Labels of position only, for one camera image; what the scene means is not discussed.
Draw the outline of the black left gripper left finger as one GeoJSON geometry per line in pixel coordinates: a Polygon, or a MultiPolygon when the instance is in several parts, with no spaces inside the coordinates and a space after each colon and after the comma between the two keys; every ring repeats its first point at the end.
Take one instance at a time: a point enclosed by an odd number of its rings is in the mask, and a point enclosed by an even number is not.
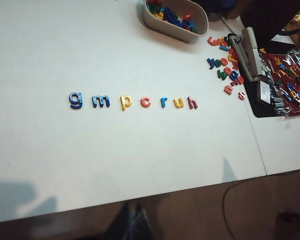
{"type": "Polygon", "coordinates": [[[108,240],[128,240],[130,238],[130,205],[124,203],[107,229],[108,240]]]}

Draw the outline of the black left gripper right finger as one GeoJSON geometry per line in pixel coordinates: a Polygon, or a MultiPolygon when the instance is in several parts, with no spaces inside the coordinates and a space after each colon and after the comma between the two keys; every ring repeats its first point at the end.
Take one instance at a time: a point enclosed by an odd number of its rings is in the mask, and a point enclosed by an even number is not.
{"type": "Polygon", "coordinates": [[[148,222],[147,213],[140,204],[136,206],[132,221],[133,240],[151,240],[152,231],[148,222]]]}

